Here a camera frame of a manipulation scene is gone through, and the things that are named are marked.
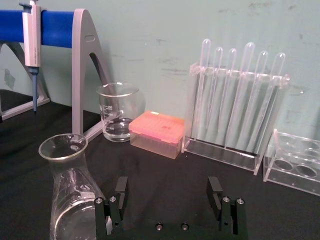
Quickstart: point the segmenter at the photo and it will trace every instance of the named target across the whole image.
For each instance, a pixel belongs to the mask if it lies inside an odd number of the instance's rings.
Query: glass beaker
[[[61,134],[45,140],[39,154],[50,163],[54,185],[50,240],[95,240],[94,200],[104,195],[86,163],[87,139]]]
[[[121,82],[99,86],[96,92],[104,137],[112,142],[128,141],[129,123],[145,111],[143,94],[133,84]]]

